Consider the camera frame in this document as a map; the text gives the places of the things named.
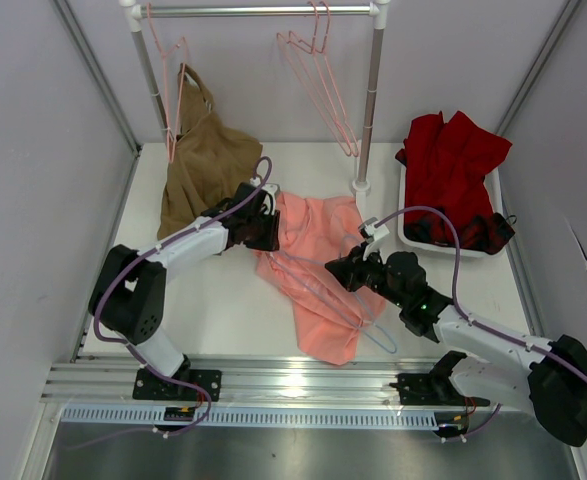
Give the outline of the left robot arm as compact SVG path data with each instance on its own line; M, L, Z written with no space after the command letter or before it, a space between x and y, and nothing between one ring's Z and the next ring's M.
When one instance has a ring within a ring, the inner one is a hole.
M165 398L180 399L190 387L183 370L188 358L162 327L167 286L200 261L236 245L278 250L279 192L276 184L243 182L232 197L146 250L120 244L108 252L88 305L94 329L104 326L116 334L114 342L132 348L157 373L154 385Z

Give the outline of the pink skirt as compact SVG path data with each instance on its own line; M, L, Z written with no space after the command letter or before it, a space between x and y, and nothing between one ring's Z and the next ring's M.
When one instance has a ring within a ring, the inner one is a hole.
M346 364L356 356L362 330L386 307L366 288L345 290L325 268L362 241L355 200L282 192L276 205L279 249L258 255L256 273L291 300L298 348L317 360Z

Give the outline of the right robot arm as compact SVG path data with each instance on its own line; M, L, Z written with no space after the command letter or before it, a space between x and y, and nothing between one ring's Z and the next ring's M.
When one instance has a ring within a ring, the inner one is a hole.
M418 337L448 350L444 370L429 380L441 403L477 397L536 418L557 440L573 447L587 440L587 349L577 339L521 334L461 310L433 289L418 257L396 252L387 259L359 245L325 268L350 292L366 287L399 307L399 318Z

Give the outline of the blue wire hanger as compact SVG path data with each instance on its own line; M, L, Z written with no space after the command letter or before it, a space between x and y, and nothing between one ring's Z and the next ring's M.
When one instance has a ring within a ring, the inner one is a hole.
M398 352L397 342L377 323L385 302L365 289L348 292L318 257L284 250L260 256L256 272L291 301L298 348L333 365L352 361L361 336L383 352Z

